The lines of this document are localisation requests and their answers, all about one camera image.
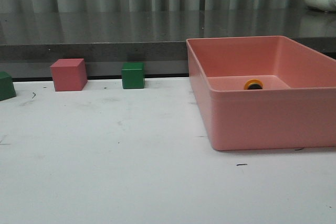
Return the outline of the yellow push button switch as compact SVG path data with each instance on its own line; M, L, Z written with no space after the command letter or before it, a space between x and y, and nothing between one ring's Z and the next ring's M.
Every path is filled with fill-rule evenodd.
M262 90L263 83L258 79L250 79L244 85L244 90Z

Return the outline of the green cube near bin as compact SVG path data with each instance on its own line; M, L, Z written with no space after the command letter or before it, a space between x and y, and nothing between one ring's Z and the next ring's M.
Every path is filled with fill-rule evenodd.
M125 62L121 70L124 89L143 89L145 84L144 63Z

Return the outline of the pink wooden cube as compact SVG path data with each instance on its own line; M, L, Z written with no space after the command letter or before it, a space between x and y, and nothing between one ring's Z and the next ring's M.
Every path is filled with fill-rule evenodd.
M54 88L59 91L81 91L87 84L83 58L59 59L50 66Z

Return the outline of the pink plastic bin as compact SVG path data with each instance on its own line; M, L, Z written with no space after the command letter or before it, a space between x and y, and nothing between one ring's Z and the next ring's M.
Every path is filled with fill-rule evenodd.
M335 60L284 36L186 41L192 89L219 151L335 146ZM244 90L250 79L262 90Z

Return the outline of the grey stone counter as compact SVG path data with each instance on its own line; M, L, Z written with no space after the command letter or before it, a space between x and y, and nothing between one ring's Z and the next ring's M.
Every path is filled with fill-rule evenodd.
M335 52L335 13L305 8L1 15L1 62L180 61L189 38L282 35Z

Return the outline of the green cube far left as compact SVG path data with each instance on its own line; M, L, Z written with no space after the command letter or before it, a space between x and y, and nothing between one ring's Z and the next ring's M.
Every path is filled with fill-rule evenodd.
M0 72L0 101L16 97L12 76L5 71Z

